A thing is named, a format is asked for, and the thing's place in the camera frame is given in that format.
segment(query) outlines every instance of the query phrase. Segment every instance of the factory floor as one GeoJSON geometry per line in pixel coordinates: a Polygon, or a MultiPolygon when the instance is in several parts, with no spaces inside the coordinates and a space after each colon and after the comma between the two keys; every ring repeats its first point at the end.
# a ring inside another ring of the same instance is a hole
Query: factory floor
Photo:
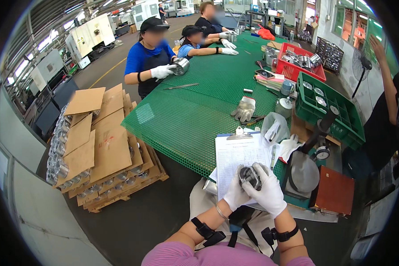
{"type": "MultiPolygon", "coordinates": [[[[167,39],[171,46],[179,39],[182,28],[194,24],[199,14],[169,18],[167,39]]],[[[123,83],[132,101],[140,101],[137,85],[124,84],[126,56],[137,42],[137,34],[119,37],[123,45],[109,51],[75,75],[80,89],[106,87],[123,83]]],[[[330,86],[343,90],[337,77],[328,78],[330,86]]],[[[158,153],[170,178],[134,193],[128,201],[111,204],[101,213],[89,213],[77,206],[76,198],[65,198],[80,227],[90,241],[113,265],[140,265],[144,256],[158,243],[176,232],[189,218],[189,194],[200,176],[174,160],[158,153]]],[[[356,185],[357,190],[363,184],[356,185]]],[[[356,235],[362,200],[355,197],[349,219],[338,223],[320,223],[296,219],[303,234],[309,256],[316,265],[346,265],[352,241],[356,235]]],[[[278,250],[274,256],[279,263],[278,250]]]]}

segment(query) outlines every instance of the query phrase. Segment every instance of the smartphone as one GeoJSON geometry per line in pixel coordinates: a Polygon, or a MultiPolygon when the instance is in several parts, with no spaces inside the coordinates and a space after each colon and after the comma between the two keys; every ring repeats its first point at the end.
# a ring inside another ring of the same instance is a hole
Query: smartphone
{"type": "Polygon", "coordinates": [[[260,76],[266,78],[267,80],[272,79],[272,78],[275,77],[274,74],[272,74],[271,72],[269,72],[269,71],[267,71],[267,70],[264,70],[264,69],[256,70],[255,73],[256,73],[257,75],[260,75],[260,76]]]}

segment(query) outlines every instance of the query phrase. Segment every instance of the black cap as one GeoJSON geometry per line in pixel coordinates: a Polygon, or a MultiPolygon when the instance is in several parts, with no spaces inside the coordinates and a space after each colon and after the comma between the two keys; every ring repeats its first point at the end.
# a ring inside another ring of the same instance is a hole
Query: black cap
{"type": "Polygon", "coordinates": [[[203,32],[204,31],[204,29],[203,28],[200,28],[200,27],[198,27],[198,26],[195,26],[195,25],[187,25],[185,28],[183,28],[182,29],[182,36],[183,37],[189,37],[189,36],[191,36],[192,34],[195,34],[195,33],[197,33],[197,32],[203,32]]]}
{"type": "Polygon", "coordinates": [[[148,19],[144,20],[144,22],[140,26],[140,31],[141,32],[145,32],[147,30],[164,31],[169,28],[170,28],[170,25],[163,24],[161,19],[153,17],[153,18],[148,18],[148,19]]]}

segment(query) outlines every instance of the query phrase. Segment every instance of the white glove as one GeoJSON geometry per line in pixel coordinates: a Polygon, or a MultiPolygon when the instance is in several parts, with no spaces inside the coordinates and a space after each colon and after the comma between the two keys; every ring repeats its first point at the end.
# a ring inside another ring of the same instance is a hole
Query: white glove
{"type": "Polygon", "coordinates": [[[223,39],[227,40],[229,38],[229,32],[225,31],[225,32],[219,33],[219,38],[223,38],[223,39]]]}
{"type": "Polygon", "coordinates": [[[228,192],[224,195],[223,199],[228,203],[229,208],[232,211],[238,209],[241,205],[247,203],[250,200],[250,196],[241,188],[239,184],[239,171],[244,167],[244,165],[240,164],[237,168],[237,171],[234,174],[234,177],[231,180],[229,185],[228,192]]]}
{"type": "Polygon", "coordinates": [[[238,35],[236,32],[231,31],[231,30],[228,30],[227,32],[229,32],[229,33],[234,33],[234,34],[238,35]]]}
{"type": "Polygon", "coordinates": [[[222,48],[222,54],[224,54],[224,55],[237,55],[239,53],[238,53],[238,51],[233,50],[231,48],[222,48]]]}
{"type": "Polygon", "coordinates": [[[168,75],[172,74],[172,68],[175,68],[176,65],[169,65],[166,66],[157,66],[156,68],[151,69],[151,77],[156,77],[158,79],[162,79],[167,77],[168,75]]]}
{"type": "Polygon", "coordinates": [[[231,49],[236,49],[236,48],[237,48],[236,45],[234,45],[233,43],[231,43],[230,41],[225,40],[225,39],[222,40],[222,44],[223,44],[226,48],[231,48],[231,49]]]}
{"type": "Polygon", "coordinates": [[[250,182],[243,183],[243,189],[275,219],[287,207],[279,181],[267,166],[255,162],[253,168],[259,175],[262,189],[255,190],[250,182]]]}
{"type": "Polygon", "coordinates": [[[231,116],[234,116],[236,120],[240,122],[250,121],[256,110],[256,100],[247,96],[244,96],[238,104],[238,107],[232,111],[231,116]]]}
{"type": "Polygon", "coordinates": [[[296,134],[291,135],[289,140],[281,141],[281,151],[279,158],[283,163],[287,163],[290,159],[291,153],[298,149],[298,147],[303,146],[304,143],[298,143],[299,136],[296,134]]]}

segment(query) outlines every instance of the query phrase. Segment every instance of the green mesh mat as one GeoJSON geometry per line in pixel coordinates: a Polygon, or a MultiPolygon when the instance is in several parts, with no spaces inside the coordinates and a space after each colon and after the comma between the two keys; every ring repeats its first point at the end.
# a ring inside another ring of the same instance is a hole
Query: green mesh mat
{"type": "MultiPolygon", "coordinates": [[[[239,126],[230,113],[241,98],[256,100],[255,115],[266,115],[275,109],[276,95],[253,79],[254,71],[259,69],[254,61],[263,56],[260,46],[268,42],[244,32],[235,43],[238,55],[193,57],[186,74],[166,78],[121,125],[154,149],[208,177],[216,167],[214,139],[217,134],[234,133],[239,126]],[[259,43],[249,43],[244,38],[259,43]],[[199,85],[165,90],[190,83],[199,85]],[[244,88],[253,93],[245,93],[244,88]]],[[[250,127],[255,126],[261,127],[262,122],[250,127]]],[[[278,178],[282,167],[278,161],[274,170],[278,178]]]]}

